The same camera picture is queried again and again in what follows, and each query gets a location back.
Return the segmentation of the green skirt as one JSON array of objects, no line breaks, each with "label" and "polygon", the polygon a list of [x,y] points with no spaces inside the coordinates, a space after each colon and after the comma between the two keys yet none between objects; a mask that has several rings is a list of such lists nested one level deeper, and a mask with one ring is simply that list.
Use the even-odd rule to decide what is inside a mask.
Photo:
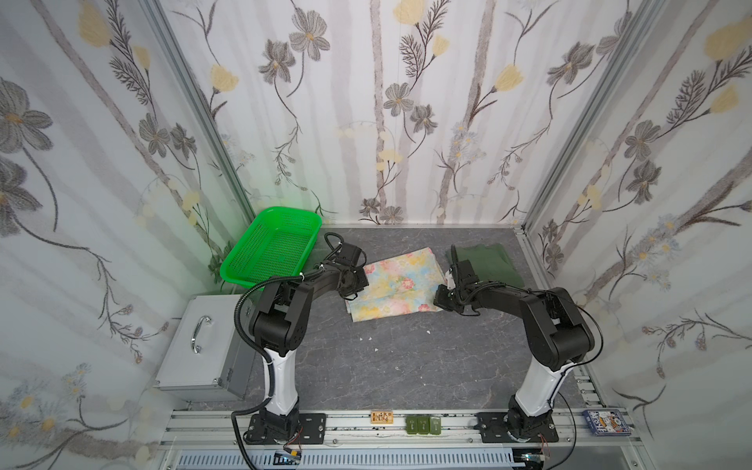
[{"label": "green skirt", "polygon": [[481,281],[498,281],[517,288],[525,287],[511,256],[501,244],[458,246],[456,254],[458,260],[470,262]]}]

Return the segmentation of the floral pastel skirt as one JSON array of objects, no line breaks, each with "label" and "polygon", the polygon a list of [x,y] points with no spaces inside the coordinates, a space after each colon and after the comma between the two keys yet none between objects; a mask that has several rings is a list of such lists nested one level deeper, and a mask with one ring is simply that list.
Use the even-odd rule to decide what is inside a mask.
[{"label": "floral pastel skirt", "polygon": [[445,277],[434,252],[423,248],[364,266],[368,285],[346,301],[355,323],[441,309],[435,294]]}]

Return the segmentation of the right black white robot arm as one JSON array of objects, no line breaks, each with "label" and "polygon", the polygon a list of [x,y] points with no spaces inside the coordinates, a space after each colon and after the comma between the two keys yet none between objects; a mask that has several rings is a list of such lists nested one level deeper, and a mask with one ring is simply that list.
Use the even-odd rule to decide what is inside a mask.
[{"label": "right black white robot arm", "polygon": [[452,284],[436,290],[434,304],[440,309],[463,316],[499,311],[522,320],[532,360],[509,400],[501,430],[515,442],[552,442],[547,434],[554,430],[555,397],[571,369],[595,348],[583,311],[563,288],[533,290],[481,279],[456,246],[450,247],[450,279]]}]

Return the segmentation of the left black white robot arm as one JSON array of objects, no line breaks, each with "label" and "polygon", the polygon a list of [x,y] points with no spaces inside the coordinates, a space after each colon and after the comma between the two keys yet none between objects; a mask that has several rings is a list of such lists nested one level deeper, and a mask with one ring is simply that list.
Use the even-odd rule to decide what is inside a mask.
[{"label": "left black white robot arm", "polygon": [[368,280],[362,248],[341,241],[316,268],[296,275],[272,276],[242,294],[233,311],[239,338],[258,353],[264,370],[264,400],[243,410],[257,414],[268,438],[290,442],[301,429],[295,354],[309,327],[313,301],[330,293],[352,301]]}]

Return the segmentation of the green plastic basket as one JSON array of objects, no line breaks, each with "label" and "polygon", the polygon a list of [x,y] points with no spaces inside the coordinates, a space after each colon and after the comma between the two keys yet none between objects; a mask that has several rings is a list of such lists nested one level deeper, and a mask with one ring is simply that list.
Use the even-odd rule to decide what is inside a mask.
[{"label": "green plastic basket", "polygon": [[221,279],[252,288],[273,276],[299,273],[321,225],[321,216],[313,211],[285,207],[263,210],[222,262]]}]

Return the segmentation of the green tag block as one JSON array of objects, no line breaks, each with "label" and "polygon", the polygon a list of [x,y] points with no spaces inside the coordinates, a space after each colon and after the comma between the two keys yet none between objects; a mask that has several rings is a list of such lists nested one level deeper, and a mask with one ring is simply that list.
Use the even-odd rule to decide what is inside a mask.
[{"label": "green tag block", "polygon": [[405,432],[409,436],[439,436],[442,434],[442,418],[435,415],[407,415]]}]

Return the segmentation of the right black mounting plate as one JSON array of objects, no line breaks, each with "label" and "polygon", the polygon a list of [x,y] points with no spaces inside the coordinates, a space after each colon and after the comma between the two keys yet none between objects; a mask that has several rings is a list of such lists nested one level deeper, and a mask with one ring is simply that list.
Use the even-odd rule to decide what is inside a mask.
[{"label": "right black mounting plate", "polygon": [[513,409],[511,412],[480,412],[476,415],[484,444],[557,443],[559,436],[552,419],[552,412],[530,417]]}]

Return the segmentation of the black mounting plate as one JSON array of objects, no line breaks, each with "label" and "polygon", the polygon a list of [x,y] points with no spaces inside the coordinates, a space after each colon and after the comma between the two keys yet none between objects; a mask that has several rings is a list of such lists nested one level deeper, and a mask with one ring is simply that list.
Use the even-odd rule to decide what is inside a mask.
[{"label": "black mounting plate", "polygon": [[322,445],[326,419],[325,413],[259,413],[251,418],[243,441],[246,445]]},{"label": "black mounting plate", "polygon": [[530,417],[513,409],[511,412],[480,412],[476,415],[484,444],[557,443],[559,436],[552,419],[552,412]]}]

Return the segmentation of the small wooden tag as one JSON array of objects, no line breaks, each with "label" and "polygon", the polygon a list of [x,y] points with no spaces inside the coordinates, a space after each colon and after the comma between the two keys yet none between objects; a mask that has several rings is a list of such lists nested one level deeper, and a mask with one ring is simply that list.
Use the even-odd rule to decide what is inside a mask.
[{"label": "small wooden tag", "polygon": [[373,425],[392,425],[395,422],[393,411],[374,410],[370,412],[370,422]]}]

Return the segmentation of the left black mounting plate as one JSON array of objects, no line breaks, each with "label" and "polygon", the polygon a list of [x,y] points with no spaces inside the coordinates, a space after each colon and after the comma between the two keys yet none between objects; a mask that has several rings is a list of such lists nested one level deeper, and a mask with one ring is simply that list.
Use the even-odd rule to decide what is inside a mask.
[{"label": "left black mounting plate", "polygon": [[326,419],[325,413],[259,413],[251,418],[243,441],[246,445],[322,445]]}]

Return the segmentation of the silver aluminium case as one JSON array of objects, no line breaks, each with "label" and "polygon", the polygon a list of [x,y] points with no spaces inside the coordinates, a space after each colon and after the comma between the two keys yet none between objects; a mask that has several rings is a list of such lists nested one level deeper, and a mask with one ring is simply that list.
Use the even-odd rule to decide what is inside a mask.
[{"label": "silver aluminium case", "polygon": [[257,353],[238,335],[238,295],[191,300],[156,377],[156,388],[184,401],[239,401]]}]

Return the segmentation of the blue patterned card box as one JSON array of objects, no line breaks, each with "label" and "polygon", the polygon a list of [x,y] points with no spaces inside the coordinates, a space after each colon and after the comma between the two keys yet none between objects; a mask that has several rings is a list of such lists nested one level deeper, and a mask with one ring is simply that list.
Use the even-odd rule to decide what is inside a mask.
[{"label": "blue patterned card box", "polygon": [[633,434],[631,427],[618,409],[586,409],[583,417],[597,437],[628,437]]}]

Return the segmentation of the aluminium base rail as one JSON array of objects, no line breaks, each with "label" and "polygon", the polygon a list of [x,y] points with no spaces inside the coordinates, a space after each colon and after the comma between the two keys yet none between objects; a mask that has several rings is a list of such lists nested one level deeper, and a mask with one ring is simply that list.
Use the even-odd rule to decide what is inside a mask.
[{"label": "aluminium base rail", "polygon": [[[492,410],[397,410],[394,411],[395,422],[392,425],[373,425],[370,422],[370,411],[329,410],[312,411],[309,413],[325,413],[327,415],[324,442],[322,445],[295,445],[295,448],[449,448],[449,447],[534,447],[543,446],[546,450],[555,448],[581,447],[632,447],[642,443],[636,432],[628,437],[597,437],[583,417],[581,409],[556,409],[552,415],[559,441],[557,443],[519,444],[500,443],[484,444],[480,432],[475,429],[478,424],[476,415],[480,412],[503,412],[501,409]],[[442,434],[439,436],[409,436],[405,432],[405,417],[407,415],[435,415],[442,418]],[[247,430],[251,417],[241,416],[237,419],[239,433]],[[266,447],[281,447],[280,444],[249,445],[251,450]]]}]

